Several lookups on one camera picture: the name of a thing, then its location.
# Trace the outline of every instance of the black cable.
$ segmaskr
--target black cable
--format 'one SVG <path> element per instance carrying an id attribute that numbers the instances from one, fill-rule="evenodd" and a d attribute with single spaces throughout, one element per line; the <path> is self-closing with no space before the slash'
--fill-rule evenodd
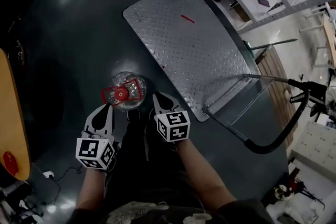
<path id="1" fill-rule="evenodd" d="M 69 167 L 68 169 L 65 170 L 65 172 L 63 173 L 63 175 L 61 177 L 59 177 L 58 179 L 52 178 L 52 180 L 55 181 L 55 182 L 59 182 L 60 180 L 62 180 L 65 177 L 67 172 L 69 172 L 71 169 L 76 170 L 77 174 L 81 174 L 82 173 L 82 171 L 81 171 L 82 167 L 83 167 L 82 165 L 79 166 L 78 168 L 77 167 Z"/>
<path id="2" fill-rule="evenodd" d="M 314 196 L 314 194 L 312 194 L 310 191 L 308 191 L 307 187 L 305 186 L 305 184 L 303 183 L 303 181 L 301 181 L 300 179 L 296 178 L 296 182 L 297 183 L 302 183 L 303 189 L 299 191 L 299 193 L 301 193 L 302 195 L 305 195 L 306 197 L 312 199 L 312 200 L 316 200 L 318 201 L 321 205 L 323 205 L 323 211 L 325 210 L 325 204 L 322 202 L 322 200 L 316 198 Z"/>
<path id="3" fill-rule="evenodd" d="M 56 200 L 57 200 L 57 198 L 58 198 L 58 196 L 59 196 L 59 194 L 60 194 L 60 192 L 61 192 L 61 190 L 62 190 L 62 188 L 61 188 L 61 186 L 51 177 L 50 178 L 54 183 L 55 183 L 55 185 L 58 187 L 58 191 L 57 191 L 57 195 L 56 195 L 56 197 L 54 198 L 54 201 L 51 203 L 52 205 L 55 205 L 55 203 L 56 203 Z"/>

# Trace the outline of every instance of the clear plastic container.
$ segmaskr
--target clear plastic container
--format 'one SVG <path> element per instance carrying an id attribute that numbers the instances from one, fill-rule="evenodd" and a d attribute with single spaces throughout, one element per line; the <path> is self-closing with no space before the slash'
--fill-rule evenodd
<path id="1" fill-rule="evenodd" d="M 112 78 L 113 86 L 102 91 L 104 103 L 121 111 L 136 109 L 146 96 L 143 78 L 132 72 L 120 72 Z"/>

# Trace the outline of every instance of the person's leg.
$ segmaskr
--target person's leg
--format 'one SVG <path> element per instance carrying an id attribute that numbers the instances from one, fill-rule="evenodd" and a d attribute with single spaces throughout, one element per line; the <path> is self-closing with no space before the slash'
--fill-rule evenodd
<path id="1" fill-rule="evenodd" d="M 109 201 L 110 209 L 132 201 L 135 190 L 142 185 L 140 175 L 146 169 L 144 148 L 146 121 L 136 116 L 137 111 L 139 110 L 128 113 L 130 123 L 121 148 L 116 154 L 115 167 L 107 174 L 105 199 Z"/>
<path id="2" fill-rule="evenodd" d="M 158 133 L 154 115 L 155 111 L 153 110 L 150 113 L 150 120 L 145 130 L 150 165 L 156 169 L 185 170 L 175 144 L 163 141 Z"/>

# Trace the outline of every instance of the red object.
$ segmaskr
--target red object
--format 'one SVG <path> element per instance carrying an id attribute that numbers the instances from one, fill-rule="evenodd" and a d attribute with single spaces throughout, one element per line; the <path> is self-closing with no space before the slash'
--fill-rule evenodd
<path id="1" fill-rule="evenodd" d="M 15 157 L 9 152 L 6 151 L 3 155 L 5 161 L 6 169 L 12 174 L 15 175 L 19 169 L 17 168 Z"/>
<path id="2" fill-rule="evenodd" d="M 127 84 L 132 83 L 132 82 L 134 82 L 134 83 L 136 84 L 136 88 L 137 88 L 138 93 L 139 93 L 139 98 L 131 98 L 131 99 L 129 99 L 129 91 L 128 91 L 128 89 L 127 89 Z M 126 81 L 126 82 L 125 82 L 124 84 L 122 84 L 121 86 L 113 86 L 113 87 L 109 87 L 109 88 L 107 88 L 107 89 L 102 89 L 102 90 L 101 90 L 101 98 L 102 98 L 104 104 L 107 103 L 107 102 L 106 102 L 106 99 L 105 99 L 104 92 L 105 92 L 105 91 L 110 91 L 110 90 L 115 89 L 115 88 L 116 88 L 116 92 L 117 92 L 118 90 L 122 89 L 122 88 L 126 89 L 126 90 L 127 90 L 127 97 L 126 97 L 125 99 L 123 99 L 123 100 L 119 100 L 118 98 L 116 98 L 116 95 L 115 95 L 116 93 L 114 93 L 114 97 L 115 97 L 115 99 L 118 100 L 119 102 L 116 103 L 116 104 L 114 104 L 113 106 L 119 105 L 119 104 L 121 104 L 121 103 L 124 102 L 124 101 L 136 101 L 136 100 L 142 100 L 142 93 L 141 93 L 141 90 L 140 90 L 139 82 L 138 82 L 137 79 L 132 79 L 132 80 L 130 80 L 130 81 Z"/>
<path id="3" fill-rule="evenodd" d="M 189 19 L 187 16 L 181 15 L 182 18 L 185 18 L 189 22 L 192 22 L 193 24 L 195 23 L 193 20 Z"/>
<path id="4" fill-rule="evenodd" d="M 298 186 L 298 184 L 295 183 L 294 179 L 290 178 L 289 179 L 289 187 L 292 188 L 291 192 L 297 193 L 296 192 L 297 186 Z"/>
<path id="5" fill-rule="evenodd" d="M 127 100 L 129 95 L 130 95 L 130 92 L 125 87 L 119 87 L 114 92 L 114 98 L 116 98 L 118 101 Z"/>

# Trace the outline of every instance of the diamond plate metal sheet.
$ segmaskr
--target diamond plate metal sheet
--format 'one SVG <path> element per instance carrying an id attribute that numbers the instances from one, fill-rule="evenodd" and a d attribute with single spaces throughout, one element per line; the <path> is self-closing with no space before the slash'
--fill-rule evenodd
<path id="1" fill-rule="evenodd" d="M 203 0 L 140 0 L 124 18 L 199 121 L 232 99 L 250 73 L 231 36 Z"/>

